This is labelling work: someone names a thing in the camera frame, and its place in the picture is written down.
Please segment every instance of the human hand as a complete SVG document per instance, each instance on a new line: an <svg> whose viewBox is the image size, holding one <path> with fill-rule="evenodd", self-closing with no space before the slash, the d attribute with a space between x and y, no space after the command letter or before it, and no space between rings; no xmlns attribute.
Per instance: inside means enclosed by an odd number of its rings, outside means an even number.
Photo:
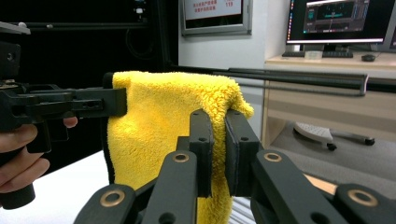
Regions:
<svg viewBox="0 0 396 224"><path fill-rule="evenodd" d="M67 128L73 128L77 123L77 118L64 119L64 126ZM50 168L50 162L41 158L43 153L31 154L27 151L26 145L36 136L37 128L33 124L23 124L11 132L0 133L0 153L23 148L11 161L0 167L0 193L22 189Z"/></svg>

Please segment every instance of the microfiber towel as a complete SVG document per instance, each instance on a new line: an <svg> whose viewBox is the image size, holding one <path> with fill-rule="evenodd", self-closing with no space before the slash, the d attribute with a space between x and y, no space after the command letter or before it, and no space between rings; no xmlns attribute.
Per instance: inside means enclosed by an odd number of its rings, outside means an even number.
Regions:
<svg viewBox="0 0 396 224"><path fill-rule="evenodd" d="M228 109L246 118L253 108L231 78L187 73L118 72L114 89L126 88L127 114L107 124L107 150L114 183L139 189L158 176L164 157L188 136L190 113L203 109L214 134L212 197L199 198L197 223L227 223L232 210L225 170L225 124Z"/></svg>

